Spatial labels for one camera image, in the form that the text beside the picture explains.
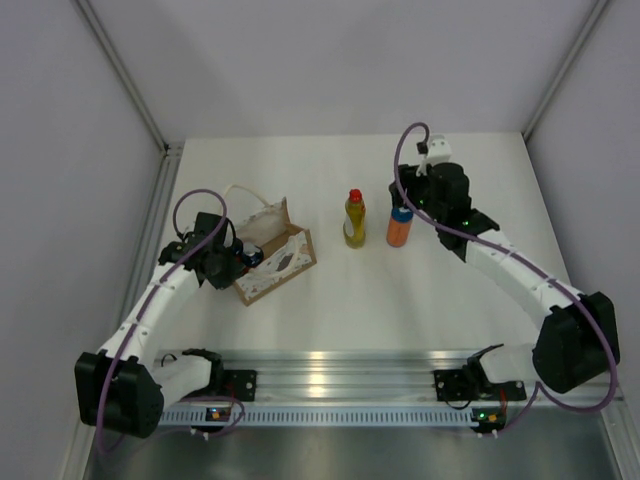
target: red bottle cap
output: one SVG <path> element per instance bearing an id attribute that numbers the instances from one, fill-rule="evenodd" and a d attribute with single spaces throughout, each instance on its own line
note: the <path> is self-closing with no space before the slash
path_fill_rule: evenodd
<path id="1" fill-rule="evenodd" d="M 351 203 L 360 203 L 362 201 L 362 192 L 354 188 L 349 192 L 349 201 Z"/>

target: blue bottle cap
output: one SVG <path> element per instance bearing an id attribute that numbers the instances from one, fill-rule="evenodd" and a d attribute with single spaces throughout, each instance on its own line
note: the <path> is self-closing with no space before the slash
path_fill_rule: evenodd
<path id="1" fill-rule="evenodd" d="M 413 212 L 405 207 L 394 208 L 391 210 L 391 218 L 399 223 L 407 223 L 413 219 Z"/>

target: metal floor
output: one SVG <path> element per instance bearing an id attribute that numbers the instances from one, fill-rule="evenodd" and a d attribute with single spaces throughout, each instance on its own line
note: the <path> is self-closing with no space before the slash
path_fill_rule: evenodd
<path id="1" fill-rule="evenodd" d="M 131 440 L 85 480 L 615 480 L 600 415 L 534 408 L 498 440 L 433 428 L 245 428 L 228 437 Z"/>

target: label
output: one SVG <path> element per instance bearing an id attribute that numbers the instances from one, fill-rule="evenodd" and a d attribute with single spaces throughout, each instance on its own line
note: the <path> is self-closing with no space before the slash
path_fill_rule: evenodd
<path id="1" fill-rule="evenodd" d="M 344 233 L 347 234 L 347 237 L 353 237 L 354 233 L 356 233 L 353 231 L 353 223 L 351 223 L 349 215 L 344 219 Z"/>

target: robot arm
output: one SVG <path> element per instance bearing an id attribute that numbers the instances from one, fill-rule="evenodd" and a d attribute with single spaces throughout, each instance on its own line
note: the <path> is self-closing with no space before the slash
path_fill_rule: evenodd
<path id="1" fill-rule="evenodd" d="M 103 416 L 109 430 L 148 437 L 162 412 L 173 403 L 194 391 L 220 389 L 223 365 L 215 353 L 187 350 L 168 366 L 154 367 L 167 330 L 204 281 L 215 288 L 226 288 L 245 268 L 237 260 L 242 242 L 235 237 L 229 220 L 210 243 L 175 268 L 220 221 L 218 215 L 199 213 L 194 231 L 163 249 L 149 285 L 117 332 L 97 354 L 85 352 L 80 356 L 75 377 L 83 423 L 96 425 L 100 395 L 114 359 L 118 361 Z"/>
<path id="2" fill-rule="evenodd" d="M 438 149 L 435 155 L 433 147 Z M 469 179 L 460 165 L 446 163 L 448 155 L 442 158 L 443 151 L 450 155 L 446 140 L 431 137 L 418 144 L 418 152 L 425 157 L 421 165 L 399 166 L 399 180 L 406 197 L 439 225 L 480 239 L 472 242 L 447 229 L 438 230 L 445 248 L 493 280 L 523 308 L 540 331 L 535 345 L 498 345 L 472 357 L 469 365 L 479 365 L 475 371 L 479 370 L 483 377 L 478 382 L 541 380 L 552 390 L 565 393 L 607 371 L 606 354 L 593 329 L 560 289 L 578 298 L 594 317 L 618 363 L 620 352 L 612 302 L 600 292 L 586 296 L 553 277 L 541 278 L 538 273 L 543 270 L 517 250 L 500 226 L 471 208 Z M 390 185 L 389 191 L 394 207 L 405 206 L 396 183 Z M 487 243 L 504 248 L 496 250 Z"/>

